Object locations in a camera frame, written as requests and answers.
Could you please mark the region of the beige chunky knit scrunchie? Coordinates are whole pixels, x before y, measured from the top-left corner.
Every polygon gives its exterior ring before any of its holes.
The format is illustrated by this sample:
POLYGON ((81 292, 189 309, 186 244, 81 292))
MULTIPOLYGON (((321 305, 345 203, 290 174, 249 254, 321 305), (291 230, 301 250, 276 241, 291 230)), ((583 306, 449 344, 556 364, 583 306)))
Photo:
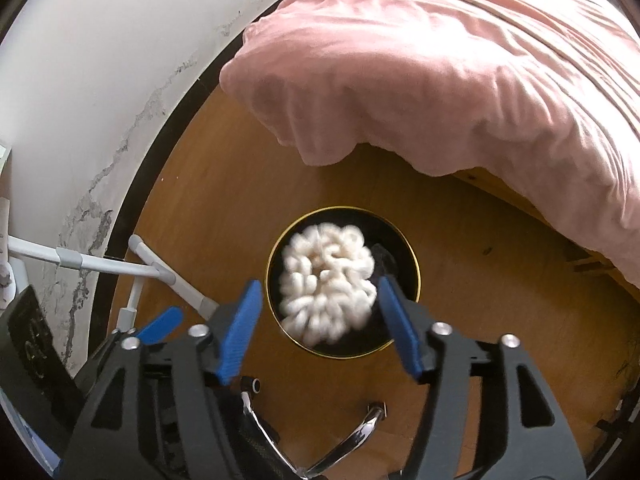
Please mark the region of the beige chunky knit scrunchie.
POLYGON ((320 223, 292 235, 282 250, 282 326, 308 348, 336 344, 370 320, 378 290, 375 262, 356 226, 320 223))

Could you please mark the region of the black round trash bin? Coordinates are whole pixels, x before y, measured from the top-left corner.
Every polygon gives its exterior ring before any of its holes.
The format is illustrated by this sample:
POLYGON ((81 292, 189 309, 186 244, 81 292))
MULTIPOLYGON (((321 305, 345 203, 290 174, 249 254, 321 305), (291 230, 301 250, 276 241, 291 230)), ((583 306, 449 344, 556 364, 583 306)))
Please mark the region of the black round trash bin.
POLYGON ((378 283, 392 276, 420 297, 419 260, 408 238, 378 214, 321 208, 288 226, 271 249, 266 295, 280 330, 316 356, 349 360, 393 342, 378 304, 378 283))

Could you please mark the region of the chrome chair base leg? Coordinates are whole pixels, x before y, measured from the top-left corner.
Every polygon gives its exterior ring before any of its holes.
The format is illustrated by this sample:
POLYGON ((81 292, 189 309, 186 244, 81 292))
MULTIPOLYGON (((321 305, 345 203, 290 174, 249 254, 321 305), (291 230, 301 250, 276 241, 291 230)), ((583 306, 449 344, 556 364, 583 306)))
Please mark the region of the chrome chair base leg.
POLYGON ((260 393, 262 383, 257 377, 242 376, 239 380, 242 400, 242 416, 245 439, 254 446, 258 456, 277 473, 281 479, 324 479, 324 474, 347 456, 361 448, 372 437, 380 422, 387 417, 387 405, 373 402, 367 407, 367 414, 360 424, 325 456, 309 467, 295 466, 278 447, 279 437, 260 418, 253 408, 253 400, 260 393))

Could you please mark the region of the pink bed sheet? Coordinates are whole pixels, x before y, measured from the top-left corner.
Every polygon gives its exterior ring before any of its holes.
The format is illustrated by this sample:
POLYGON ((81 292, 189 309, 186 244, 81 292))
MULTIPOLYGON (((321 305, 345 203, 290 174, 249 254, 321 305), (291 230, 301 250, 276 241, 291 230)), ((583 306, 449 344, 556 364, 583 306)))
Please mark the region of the pink bed sheet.
POLYGON ((639 37, 608 0, 283 0, 221 89, 310 166, 483 168, 639 279, 639 37))

